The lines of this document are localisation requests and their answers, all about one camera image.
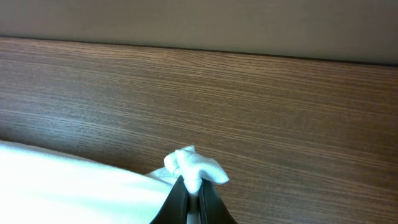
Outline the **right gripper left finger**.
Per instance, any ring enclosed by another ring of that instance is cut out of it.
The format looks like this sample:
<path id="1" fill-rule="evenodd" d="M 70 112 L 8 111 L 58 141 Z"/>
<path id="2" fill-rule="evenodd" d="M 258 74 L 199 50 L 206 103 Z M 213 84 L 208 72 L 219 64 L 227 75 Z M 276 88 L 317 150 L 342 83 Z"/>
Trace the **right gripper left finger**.
<path id="1" fill-rule="evenodd" d="M 186 224 L 189 194 L 180 176 L 150 224 Z"/>

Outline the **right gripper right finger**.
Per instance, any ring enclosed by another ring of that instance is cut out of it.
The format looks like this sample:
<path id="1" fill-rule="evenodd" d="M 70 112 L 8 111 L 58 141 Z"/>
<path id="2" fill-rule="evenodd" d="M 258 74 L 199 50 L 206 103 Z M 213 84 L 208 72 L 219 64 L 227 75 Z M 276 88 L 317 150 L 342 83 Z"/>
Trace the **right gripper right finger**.
<path id="1" fill-rule="evenodd" d="M 202 180 L 198 199 L 201 224 L 238 224 L 209 180 Z"/>

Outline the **white polo shirt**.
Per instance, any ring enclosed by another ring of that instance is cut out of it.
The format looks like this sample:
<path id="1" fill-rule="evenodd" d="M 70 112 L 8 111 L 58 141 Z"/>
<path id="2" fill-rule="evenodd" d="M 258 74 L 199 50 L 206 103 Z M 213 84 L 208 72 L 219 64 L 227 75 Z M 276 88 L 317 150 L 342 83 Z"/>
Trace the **white polo shirt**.
<path id="1" fill-rule="evenodd" d="M 187 223 L 201 223 L 202 180 L 216 188 L 228 176 L 193 146 L 164 159 L 163 168 L 138 174 L 62 152 L 1 143 L 2 223 L 150 223 L 176 180 L 189 194 Z"/>

